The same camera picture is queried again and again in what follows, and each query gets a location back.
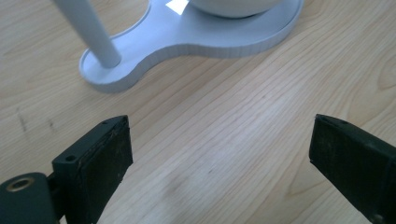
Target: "wood grain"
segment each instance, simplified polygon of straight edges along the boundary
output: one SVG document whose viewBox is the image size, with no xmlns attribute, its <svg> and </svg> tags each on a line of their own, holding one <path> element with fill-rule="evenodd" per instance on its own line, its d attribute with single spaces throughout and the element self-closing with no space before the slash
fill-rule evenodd
<svg viewBox="0 0 396 224">
<path fill-rule="evenodd" d="M 92 0 L 116 34 L 143 0 Z M 85 46 L 50 1 L 0 3 L 0 181 L 50 174 L 103 119 L 130 117 L 135 164 L 99 223 L 368 223 L 309 163 L 317 113 L 396 146 L 396 2 L 307 0 L 281 45 L 184 56 L 133 88 L 94 91 Z"/>
</svg>

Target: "wooden table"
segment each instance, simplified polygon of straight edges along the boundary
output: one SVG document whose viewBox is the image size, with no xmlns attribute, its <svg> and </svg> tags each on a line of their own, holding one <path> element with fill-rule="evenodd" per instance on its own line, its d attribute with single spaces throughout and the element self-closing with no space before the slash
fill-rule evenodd
<svg viewBox="0 0 396 224">
<path fill-rule="evenodd" d="M 144 0 L 92 0 L 116 34 Z M 314 117 L 396 145 L 396 2 L 306 0 L 292 34 L 242 59 L 179 57 L 117 94 L 78 73 L 86 48 L 48 0 L 0 3 L 0 181 L 130 118 L 134 165 L 100 223 L 367 223 L 307 157 Z"/>
</svg>

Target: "white object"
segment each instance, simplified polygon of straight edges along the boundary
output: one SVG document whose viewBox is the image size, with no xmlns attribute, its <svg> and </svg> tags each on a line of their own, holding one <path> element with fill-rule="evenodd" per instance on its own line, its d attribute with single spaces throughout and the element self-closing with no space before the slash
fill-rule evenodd
<svg viewBox="0 0 396 224">
<path fill-rule="evenodd" d="M 111 43 L 88 0 L 52 0 L 103 67 L 120 63 L 121 57 Z"/>
<path fill-rule="evenodd" d="M 243 18 L 264 12 L 282 0 L 190 0 L 195 7 L 209 14 Z"/>
<path fill-rule="evenodd" d="M 97 90 L 117 92 L 131 88 L 152 66 L 169 58 L 188 54 L 235 58 L 260 53 L 291 32 L 303 3 L 304 0 L 283 0 L 265 13 L 234 20 L 211 16 L 187 0 L 151 0 L 137 24 L 112 37 L 121 57 L 117 66 L 102 66 L 95 57 L 97 53 L 87 49 L 80 59 L 79 71 Z M 102 35 L 92 32 L 83 36 Z"/>
</svg>

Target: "white lamp base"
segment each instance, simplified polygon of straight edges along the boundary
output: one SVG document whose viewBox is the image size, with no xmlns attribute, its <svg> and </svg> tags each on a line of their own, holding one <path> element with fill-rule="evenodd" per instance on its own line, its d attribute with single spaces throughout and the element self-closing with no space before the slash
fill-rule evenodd
<svg viewBox="0 0 396 224">
<path fill-rule="evenodd" d="M 304 0 L 284 0 L 243 19 L 208 15 L 187 0 L 151 0 L 143 18 L 112 37 L 120 63 L 104 68 L 87 49 L 79 62 L 84 79 L 99 91 L 131 88 L 152 66 L 180 55 L 244 57 L 281 42 L 292 30 Z"/>
</svg>

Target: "white pole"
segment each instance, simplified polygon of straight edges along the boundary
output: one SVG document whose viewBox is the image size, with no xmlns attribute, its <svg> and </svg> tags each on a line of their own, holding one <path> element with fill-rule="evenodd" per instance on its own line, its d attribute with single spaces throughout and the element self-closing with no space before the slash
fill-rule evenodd
<svg viewBox="0 0 396 224">
<path fill-rule="evenodd" d="M 117 52 L 88 0 L 52 0 L 105 68 L 117 66 Z"/>
</svg>

